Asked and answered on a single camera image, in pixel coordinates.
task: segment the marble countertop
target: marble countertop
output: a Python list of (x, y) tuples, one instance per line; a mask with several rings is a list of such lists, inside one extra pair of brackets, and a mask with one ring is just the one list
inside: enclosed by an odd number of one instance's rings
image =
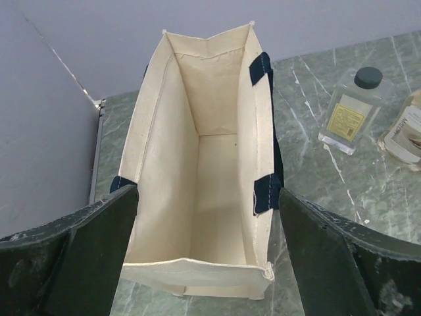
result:
[[(333, 85), (348, 68), (371, 65), (393, 82), (396, 96), (375, 119), (352, 156), (317, 140)], [(397, 165), (376, 140), (398, 115), (407, 95), (421, 88), (421, 32), (379, 39), (278, 61), (274, 107), (285, 186), (374, 230), (421, 244), (420, 175)], [(118, 172), (137, 92), (106, 102), (97, 198)], [(268, 260), (276, 281), (262, 301), (178, 298), (120, 280), (112, 316), (304, 315), (279, 214), (274, 216)]]

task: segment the white wall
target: white wall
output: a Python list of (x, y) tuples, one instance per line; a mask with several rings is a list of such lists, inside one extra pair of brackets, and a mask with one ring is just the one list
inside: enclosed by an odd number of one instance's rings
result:
[(0, 0), (0, 238), (88, 204), (98, 118), (14, 0)]
[(272, 59), (421, 29), (420, 0), (17, 0), (94, 99), (133, 91), (161, 30), (209, 37), (256, 21)]

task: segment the clear liquid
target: clear liquid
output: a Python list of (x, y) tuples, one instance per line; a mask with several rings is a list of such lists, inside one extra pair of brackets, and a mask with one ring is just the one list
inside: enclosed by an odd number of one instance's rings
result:
[(365, 90), (354, 83), (356, 70), (348, 70), (338, 82), (318, 139), (352, 155), (359, 140), (369, 131), (393, 85), (382, 81), (379, 87)]

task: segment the stitching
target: stitching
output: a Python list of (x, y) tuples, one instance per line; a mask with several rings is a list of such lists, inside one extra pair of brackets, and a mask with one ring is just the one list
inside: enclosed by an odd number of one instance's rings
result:
[(141, 174), (141, 171), (143, 170), (143, 164), (145, 162), (145, 158), (146, 158), (146, 155), (147, 155), (147, 150), (149, 148), (149, 140), (151, 138), (151, 131), (152, 131), (153, 123), (155, 122), (155, 115), (157, 113), (158, 104), (159, 104), (159, 101), (161, 100), (162, 90), (164, 89), (164, 85), (165, 85), (165, 82), (166, 82), (166, 72), (168, 70), (168, 65), (170, 64), (170, 61), (173, 58), (174, 58), (174, 55), (171, 55), (170, 58), (167, 60), (167, 62), (165, 64), (164, 74), (162, 76), (162, 84), (161, 84), (161, 87), (159, 89), (159, 94), (158, 94), (157, 101), (155, 102), (155, 108), (153, 109), (153, 116), (152, 116), (152, 119), (151, 119), (151, 123), (150, 123), (149, 129), (147, 131), (147, 138), (146, 138), (146, 144), (145, 144), (145, 152), (137, 160), (137, 168), (136, 168), (136, 173), (135, 173), (135, 182), (139, 182), (139, 180), (140, 180), (140, 174)]
[(244, 46), (243, 47), (239, 47), (239, 48), (235, 48), (235, 49), (231, 49), (229, 51), (223, 51), (223, 52), (221, 52), (221, 53), (219, 53), (217, 55), (213, 55), (213, 56), (210, 56), (210, 57), (202, 57), (200, 55), (193, 55), (193, 54), (189, 54), (189, 53), (177, 53), (177, 52), (174, 52), (174, 54), (175, 54), (176, 57), (178, 57), (178, 56), (181, 56), (181, 57), (182, 56), (188, 56), (188, 57), (195, 57), (195, 58), (199, 58), (199, 59), (212, 59), (212, 58), (217, 58), (217, 57), (219, 57), (221, 55), (225, 55), (225, 54), (228, 54), (228, 53), (233, 53), (233, 52), (236, 52), (236, 51), (243, 51), (243, 50), (244, 50)]
[(256, 191), (254, 190), (253, 190), (253, 199), (254, 199), (253, 214), (259, 217), (259, 214), (256, 213), (257, 196), (256, 196)]
[[(214, 268), (219, 268), (219, 269), (224, 269), (224, 271), (229, 271), (233, 268), (235, 269), (251, 269), (251, 270), (260, 270), (260, 271), (264, 271), (264, 268), (262, 267), (257, 267), (255, 265), (232, 265), (232, 264), (228, 264), (228, 263), (209, 263), (206, 261), (201, 261), (201, 260), (196, 260), (196, 259), (190, 259), (190, 258), (179, 258), (179, 259), (173, 259), (173, 260), (169, 260), (169, 261), (157, 261), (157, 262), (152, 262), (152, 263), (124, 263), (123, 267), (129, 269), (129, 268), (144, 268), (144, 269), (150, 269), (151, 267), (167, 267), (169, 265), (173, 265), (176, 263), (192, 263), (194, 265), (199, 265), (199, 266), (206, 266), (206, 267), (214, 267)], [(196, 272), (206, 272), (206, 271), (202, 271), (201, 269), (199, 270), (194, 270)]]
[[(246, 49), (244, 49), (244, 59), (247, 59), (250, 63), (250, 60), (251, 60), (250, 54)], [(255, 99), (254, 106), (255, 106), (255, 110), (256, 110), (256, 114), (257, 114), (256, 93), (255, 93), (255, 90), (254, 90), (253, 86), (252, 86), (252, 89), (253, 89), (253, 96), (254, 96), (254, 99)], [(259, 125), (257, 124), (257, 115), (255, 115), (255, 122), (256, 122), (256, 135), (258, 135), (259, 134)], [(256, 163), (257, 163), (256, 170), (259, 170), (259, 167), (260, 167), (259, 138), (257, 138), (257, 143), (256, 143), (256, 157), (257, 157), (257, 159), (256, 159)], [(258, 217), (253, 221), (253, 235), (252, 235), (252, 241), (251, 241), (252, 249), (253, 249), (253, 255), (255, 257), (255, 261), (256, 261), (257, 265), (259, 265), (259, 259), (258, 259), (258, 255), (257, 255), (257, 249), (256, 249), (257, 248), (256, 239), (257, 239), (257, 231), (259, 230), (259, 222), (260, 221), (259, 221)]]
[(228, 30), (228, 31), (225, 31), (225, 32), (222, 32), (222, 33), (219, 33), (219, 34), (217, 34), (217, 35), (213, 35), (213, 36), (211, 36), (211, 37), (209, 37), (209, 38), (197, 38), (197, 37), (195, 37), (195, 36), (184, 36), (184, 35), (179, 35), (179, 34), (175, 34), (175, 33), (168, 33), (167, 32), (167, 34), (170, 34), (171, 36), (174, 36), (174, 37), (183, 37), (183, 38), (189, 38), (189, 39), (193, 39), (193, 40), (201, 40), (201, 41), (209, 41), (209, 40), (211, 40), (212, 38), (216, 38), (216, 37), (218, 37), (218, 36), (221, 36), (221, 35), (223, 35), (223, 34), (227, 34), (227, 33), (229, 33), (229, 32), (232, 32), (232, 31), (236, 31), (236, 32), (238, 32), (238, 30), (239, 29), (242, 29), (242, 28), (249, 28), (250, 29), (250, 26), (248, 25), (248, 24), (246, 24), (246, 25), (242, 25), (242, 26), (238, 26), (237, 28), (234, 28), (234, 29), (232, 29), (232, 30)]
[(272, 190), (272, 175), (269, 175), (269, 196), (268, 196), (268, 210), (270, 209), (270, 191)]
[(264, 76), (266, 74), (266, 69), (264, 68), (264, 63), (263, 63), (263, 53), (260, 54), (260, 60), (262, 61), (263, 76)]

